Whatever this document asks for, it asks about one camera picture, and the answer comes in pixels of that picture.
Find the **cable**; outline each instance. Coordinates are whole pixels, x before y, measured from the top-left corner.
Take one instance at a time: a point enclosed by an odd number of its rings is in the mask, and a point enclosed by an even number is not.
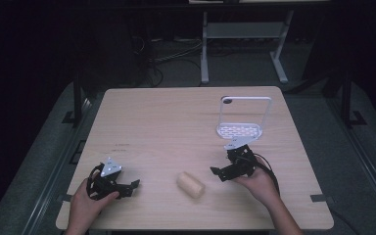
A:
[[[340,220],[342,220],[351,230],[354,234],[356,235],[359,235],[360,233],[358,232],[358,230],[356,230],[356,228],[350,224],[349,221],[347,221],[342,215],[340,215],[339,213],[337,213],[336,211],[332,210],[331,208],[329,208],[329,211],[331,211],[332,214],[334,214],[335,216],[337,216]]]

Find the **table top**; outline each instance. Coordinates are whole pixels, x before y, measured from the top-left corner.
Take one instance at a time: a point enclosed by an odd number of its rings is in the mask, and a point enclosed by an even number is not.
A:
[[[266,208],[242,186],[221,182],[210,166],[225,167],[217,135],[223,96],[270,97],[262,136],[249,144],[277,176],[281,197],[302,229],[329,229],[334,221],[284,97],[277,87],[196,87],[112,89],[104,96],[68,194],[108,157],[123,166],[117,183],[140,179],[131,198],[114,201],[93,223],[108,230],[266,230]],[[193,199],[176,185],[187,171],[206,185]],[[57,227],[66,229],[70,203],[63,202]]]

